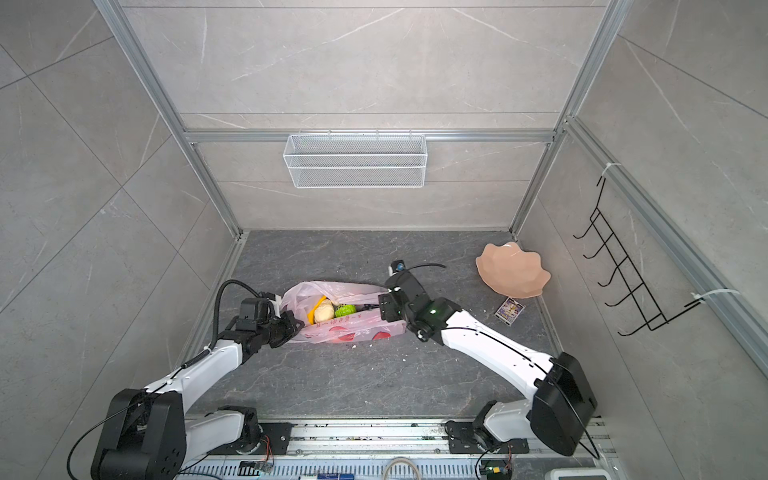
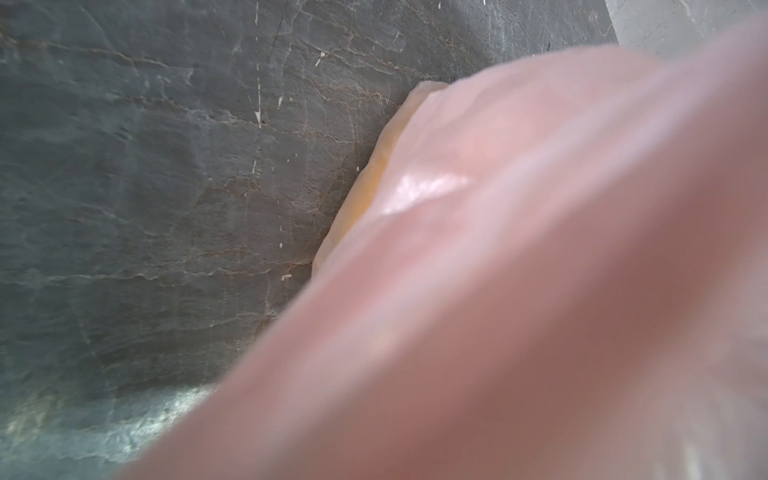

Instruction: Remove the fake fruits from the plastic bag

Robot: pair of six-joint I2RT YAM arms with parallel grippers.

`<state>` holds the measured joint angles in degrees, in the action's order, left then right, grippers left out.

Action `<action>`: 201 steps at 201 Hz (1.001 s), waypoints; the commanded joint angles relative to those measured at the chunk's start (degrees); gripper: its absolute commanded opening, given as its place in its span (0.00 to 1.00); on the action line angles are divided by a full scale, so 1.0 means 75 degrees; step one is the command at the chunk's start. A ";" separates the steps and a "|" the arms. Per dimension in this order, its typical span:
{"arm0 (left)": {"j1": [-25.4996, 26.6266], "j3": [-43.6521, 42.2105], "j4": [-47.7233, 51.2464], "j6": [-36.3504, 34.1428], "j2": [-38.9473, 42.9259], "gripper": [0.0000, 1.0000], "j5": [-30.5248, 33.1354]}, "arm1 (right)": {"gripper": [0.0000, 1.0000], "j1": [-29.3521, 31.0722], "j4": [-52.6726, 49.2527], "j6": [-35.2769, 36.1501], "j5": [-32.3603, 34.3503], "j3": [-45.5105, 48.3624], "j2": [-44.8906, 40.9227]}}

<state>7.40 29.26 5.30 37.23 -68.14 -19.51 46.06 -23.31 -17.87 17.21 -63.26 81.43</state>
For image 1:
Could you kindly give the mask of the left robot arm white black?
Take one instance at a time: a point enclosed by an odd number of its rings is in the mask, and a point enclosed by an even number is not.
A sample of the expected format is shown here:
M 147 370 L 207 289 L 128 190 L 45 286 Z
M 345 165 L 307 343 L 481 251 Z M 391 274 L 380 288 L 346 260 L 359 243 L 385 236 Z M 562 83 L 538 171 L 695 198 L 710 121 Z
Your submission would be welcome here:
M 191 417 L 192 406 L 262 348 L 277 349 L 304 324 L 279 295 L 226 280 L 214 297 L 210 341 L 194 357 L 142 389 L 111 400 L 94 425 L 92 479 L 173 479 L 218 448 L 250 454 L 266 444 L 253 407 L 224 406 Z

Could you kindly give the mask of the pink scalloped plate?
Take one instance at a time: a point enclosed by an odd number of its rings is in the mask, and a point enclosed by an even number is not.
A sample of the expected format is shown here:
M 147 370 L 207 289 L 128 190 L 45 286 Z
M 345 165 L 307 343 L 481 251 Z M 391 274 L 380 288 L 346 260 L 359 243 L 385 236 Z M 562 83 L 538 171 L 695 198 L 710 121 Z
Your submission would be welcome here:
M 542 267 L 540 255 L 522 250 L 515 242 L 487 244 L 476 258 L 476 266 L 488 287 L 514 299 L 540 296 L 551 279 L 551 273 Z

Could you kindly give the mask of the pink plastic bag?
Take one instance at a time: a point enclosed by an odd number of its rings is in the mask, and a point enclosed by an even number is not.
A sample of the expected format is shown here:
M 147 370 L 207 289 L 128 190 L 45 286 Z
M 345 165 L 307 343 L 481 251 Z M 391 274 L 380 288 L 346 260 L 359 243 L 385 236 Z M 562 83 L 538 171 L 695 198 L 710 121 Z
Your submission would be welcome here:
M 406 332 L 403 320 L 382 318 L 377 285 L 329 281 L 301 282 L 282 296 L 280 311 L 302 323 L 294 343 L 321 344 L 373 341 Z

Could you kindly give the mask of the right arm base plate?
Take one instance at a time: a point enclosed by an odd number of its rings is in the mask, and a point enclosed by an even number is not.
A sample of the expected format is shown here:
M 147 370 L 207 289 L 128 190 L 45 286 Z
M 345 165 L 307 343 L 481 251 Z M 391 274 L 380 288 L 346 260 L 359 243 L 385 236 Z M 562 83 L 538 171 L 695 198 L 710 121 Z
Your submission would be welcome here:
M 499 453 L 517 455 L 530 452 L 526 439 L 513 438 L 501 442 L 483 428 L 475 427 L 472 422 L 449 420 L 443 424 L 443 427 L 451 454 Z

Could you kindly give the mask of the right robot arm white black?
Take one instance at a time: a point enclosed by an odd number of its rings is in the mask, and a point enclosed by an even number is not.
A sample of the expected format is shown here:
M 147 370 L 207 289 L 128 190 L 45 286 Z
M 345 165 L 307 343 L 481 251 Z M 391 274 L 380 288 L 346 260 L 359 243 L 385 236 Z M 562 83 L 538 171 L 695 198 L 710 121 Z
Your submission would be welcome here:
M 598 402 L 579 361 L 532 350 L 478 321 L 468 310 L 443 297 L 432 299 L 412 270 L 393 264 L 379 296 L 382 319 L 404 321 L 422 342 L 433 341 L 461 352 L 510 383 L 523 398 L 488 402 L 472 423 L 470 440 L 484 451 L 526 434 L 562 456 L 599 452 L 587 426 Z

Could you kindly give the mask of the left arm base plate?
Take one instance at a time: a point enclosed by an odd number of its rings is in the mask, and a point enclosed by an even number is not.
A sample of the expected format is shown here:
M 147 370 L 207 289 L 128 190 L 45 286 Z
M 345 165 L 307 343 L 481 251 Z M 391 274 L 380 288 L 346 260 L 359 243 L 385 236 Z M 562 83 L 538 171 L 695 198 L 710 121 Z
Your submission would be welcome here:
M 293 424 L 288 422 L 245 424 L 240 437 L 231 447 L 241 455 L 285 455 L 292 429 Z

